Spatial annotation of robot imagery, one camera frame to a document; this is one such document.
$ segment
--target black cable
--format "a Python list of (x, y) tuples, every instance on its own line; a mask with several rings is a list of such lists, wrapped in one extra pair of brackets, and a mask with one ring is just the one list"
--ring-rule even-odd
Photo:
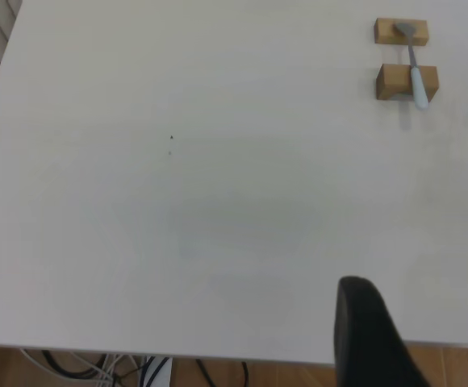
[[(200, 368), (200, 371), (202, 372), (203, 377), (205, 377), (205, 380), (209, 384), (209, 387), (216, 387), (214, 381), (212, 381), (211, 376), (209, 375), (209, 372), (207, 372), (207, 369), (205, 368), (205, 365), (203, 365), (203, 362), (200, 359), (196, 360), (196, 364), (198, 364), (198, 367)], [(243, 374), (244, 374), (244, 387), (249, 387), (249, 367), (247, 367), (247, 364), (242, 361), (241, 365), (243, 366)]]
[(150, 359), (144, 364), (143, 370), (140, 372), (139, 387), (144, 387), (144, 379), (146, 377), (146, 372), (150, 367), (150, 364), (155, 360), (154, 356), (151, 356)]
[(203, 377), (205, 377), (205, 380), (209, 384), (209, 387), (216, 387), (214, 381), (212, 381), (211, 377), (209, 376), (209, 372), (207, 372), (207, 369), (205, 368), (205, 365), (203, 365), (202, 361), (200, 359), (197, 359), (196, 364), (198, 364), (198, 368), (200, 368), (200, 371), (202, 371), (202, 375)]
[[(68, 371), (65, 368), (62, 368), (55, 360), (55, 358), (52, 356), (50, 351), (42, 351), (42, 355), (44, 355), (44, 358), (48, 362), (48, 364), (53, 368), (53, 370), (57, 371), (61, 375), (65, 377), (70, 377), (72, 379), (92, 379), (96, 375), (98, 375), (98, 371), (96, 371), (93, 368), (88, 368), (84, 371), (78, 371), (78, 372), (71, 372)], [(102, 368), (103, 365), (105, 364), (105, 360), (107, 359), (107, 355), (101, 355), (99, 358), (98, 362), (95, 364), (97, 368)]]
[(243, 374), (244, 374), (244, 387), (249, 387), (249, 367), (247, 367), (247, 364), (242, 361), (241, 365), (243, 366)]
[[(157, 368), (155, 368), (155, 371), (153, 371), (153, 374), (148, 379), (148, 383), (146, 384), (146, 387), (152, 386), (152, 383), (155, 380), (155, 377), (157, 376), (159, 371), (161, 371), (162, 367), (164, 367), (164, 364), (166, 364), (166, 361), (168, 360), (169, 360), (169, 357), (165, 357), (164, 359), (162, 359), (162, 362), (159, 365), (157, 365)], [(143, 384), (144, 384), (144, 378), (142, 378), (140, 381), (140, 387), (143, 387)]]
[(116, 376), (118, 381), (121, 381), (122, 379), (124, 379), (125, 377), (129, 376), (129, 375), (132, 375), (135, 371), (139, 371), (140, 369), (143, 369), (144, 373), (146, 373), (146, 371), (144, 370), (144, 368), (146, 368), (146, 370), (148, 370), (148, 367), (150, 366), (150, 364), (153, 362), (153, 360), (155, 359), (155, 357), (150, 357), (149, 360), (140, 365), (139, 367), (137, 367), (136, 369), (133, 369), (131, 371), (128, 371), (127, 373), (125, 373), (124, 375), (121, 375), (121, 376)]

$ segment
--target white table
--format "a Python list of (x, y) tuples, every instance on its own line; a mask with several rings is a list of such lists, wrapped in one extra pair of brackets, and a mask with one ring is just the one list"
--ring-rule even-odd
[[(407, 63), (377, 17), (428, 20), (429, 110), (375, 99)], [(468, 344), (468, 2), (24, 1), (0, 344), (331, 363), (350, 274), (404, 339)]]

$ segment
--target spoon head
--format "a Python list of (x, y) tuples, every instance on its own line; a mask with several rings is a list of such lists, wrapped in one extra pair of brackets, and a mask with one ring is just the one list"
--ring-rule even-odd
[(415, 27), (408, 23), (396, 23), (395, 28), (401, 31), (406, 37), (412, 38), (415, 34)]

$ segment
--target cable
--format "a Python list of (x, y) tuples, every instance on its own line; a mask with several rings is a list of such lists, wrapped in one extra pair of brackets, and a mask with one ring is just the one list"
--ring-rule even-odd
[[(132, 363), (134, 364), (135, 367), (138, 367), (138, 364), (136, 362), (136, 359), (134, 359), (134, 356), (132, 355), (128, 355), (128, 357), (130, 358), (130, 360), (132, 361)], [(137, 384), (140, 383), (140, 372), (139, 370), (137, 370)]]
[(243, 374), (244, 374), (244, 387), (249, 387), (249, 367), (247, 367), (246, 362), (242, 361), (241, 365), (243, 366)]
[(118, 377), (119, 380), (127, 377), (128, 375), (132, 375), (135, 371), (139, 371), (140, 369), (143, 369), (144, 371), (144, 374), (146, 374), (146, 371), (148, 371), (148, 367), (150, 366), (150, 364), (155, 360), (155, 357), (151, 356), (148, 361), (142, 365), (140, 365), (138, 368), (136, 369), (133, 369), (131, 371), (128, 371), (127, 373), (125, 373), (124, 375), (121, 375), (120, 377)]
[[(162, 359), (162, 362), (159, 365), (157, 365), (157, 368), (155, 368), (155, 371), (153, 371), (153, 374), (148, 379), (148, 383), (146, 384), (146, 387), (151, 387), (153, 381), (155, 380), (155, 377), (162, 370), (162, 367), (164, 367), (164, 364), (166, 364), (166, 361), (168, 360), (169, 360), (169, 357), (165, 357), (164, 359)], [(144, 384), (144, 378), (141, 381), (140, 387), (143, 387), (143, 384)]]
[[(112, 375), (112, 380), (114, 380), (114, 370), (115, 366), (117, 363), (119, 363), (123, 359), (123, 355), (115, 355), (114, 360), (112, 360), (111, 365), (108, 366), (107, 368), (107, 373), (109, 375)], [(102, 387), (102, 382), (105, 383), (105, 381), (100, 381), (96, 387)]]
[[(107, 364), (107, 361), (108, 361), (109, 357), (111, 358), (112, 361), (111, 361), (110, 364)], [(110, 375), (111, 367), (112, 367), (112, 364), (114, 363), (115, 357), (116, 357), (116, 355), (108, 356), (108, 354), (107, 354), (107, 358), (105, 359), (105, 363), (103, 364), (103, 369), (105, 370), (105, 373), (107, 375)], [(104, 379), (103, 374), (101, 374), (99, 376), (100, 381), (96, 384), (96, 387), (103, 387), (103, 384), (102, 384), (103, 379)]]
[[(42, 351), (42, 355), (44, 355), (44, 358), (46, 359), (48, 364), (51, 366), (51, 368), (53, 368), (55, 371), (57, 371), (58, 373), (60, 373), (61, 375), (65, 376), (65, 377), (81, 380), (81, 379), (91, 379), (91, 378), (95, 377), (96, 375), (98, 375), (98, 372), (96, 370), (92, 369), (92, 368), (88, 368), (88, 369), (86, 369), (84, 371), (79, 371), (79, 372), (70, 372), (70, 371), (62, 368), (56, 362), (55, 358), (51, 355), (50, 351)], [(98, 363), (95, 364), (95, 367), (102, 368), (103, 364), (105, 363), (106, 357), (107, 357), (107, 355), (102, 355), (99, 358)]]
[(62, 379), (64, 381), (79, 381), (79, 382), (83, 382), (83, 383), (96, 383), (96, 382), (102, 382), (106, 385), (109, 385), (110, 382), (109, 381), (100, 381), (99, 379), (74, 379), (72, 377), (65, 377), (63, 375), (60, 375), (59, 373), (56, 373), (54, 371), (52, 371), (51, 369), (45, 367), (44, 365), (42, 365), (41, 363), (39, 363), (37, 360), (35, 360), (33, 357), (30, 356), (29, 353), (27, 353), (27, 351), (25, 349), (21, 349), (20, 350), (24, 356), (26, 356), (34, 365), (36, 365), (37, 367), (43, 369), (45, 372), (48, 372), (50, 374), (52, 374), (54, 377), (58, 377), (59, 379)]
[(89, 367), (93, 368), (97, 373), (100, 373), (102, 376), (107, 377), (107, 378), (109, 379), (109, 381), (112, 380), (112, 377), (111, 377), (108, 373), (106, 373), (105, 371), (103, 371), (101, 368), (96, 367), (94, 364), (92, 364), (91, 362), (89, 362), (87, 359), (84, 359), (83, 357), (77, 355), (77, 354), (74, 353), (74, 352), (70, 352), (69, 354), (70, 354), (72, 357), (74, 357), (75, 359), (80, 360), (83, 364), (88, 365)]
[[(203, 377), (205, 377), (205, 380), (209, 384), (209, 387), (216, 387), (215, 382), (212, 381), (211, 376), (209, 375), (209, 372), (207, 372), (207, 368), (205, 368), (205, 365), (203, 365), (203, 362), (200, 359), (196, 360), (196, 364), (200, 368), (200, 371), (202, 372)], [(241, 365), (243, 366), (243, 374), (244, 374), (244, 387), (249, 387), (249, 367), (247, 364), (242, 361)]]
[(197, 359), (196, 364), (198, 364), (198, 368), (200, 368), (200, 371), (202, 371), (202, 375), (203, 377), (205, 377), (205, 380), (209, 384), (209, 387), (216, 387), (214, 381), (212, 381), (211, 377), (209, 376), (209, 372), (207, 372), (207, 369), (205, 368), (205, 365), (203, 365), (202, 361), (200, 359)]

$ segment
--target metal spoon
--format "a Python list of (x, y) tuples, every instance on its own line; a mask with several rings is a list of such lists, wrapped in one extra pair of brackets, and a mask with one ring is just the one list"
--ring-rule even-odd
[(412, 76), (413, 100), (415, 101), (415, 106), (421, 110), (428, 109), (428, 96), (426, 95), (426, 90), (424, 89), (424, 83), (422, 82), (419, 66), (417, 66), (417, 60), (415, 59), (415, 54), (413, 53), (413, 35), (415, 34), (416, 29), (414, 26), (408, 23), (396, 23), (395, 27), (401, 31), (408, 40), (410, 65), (412, 65), (410, 75)]

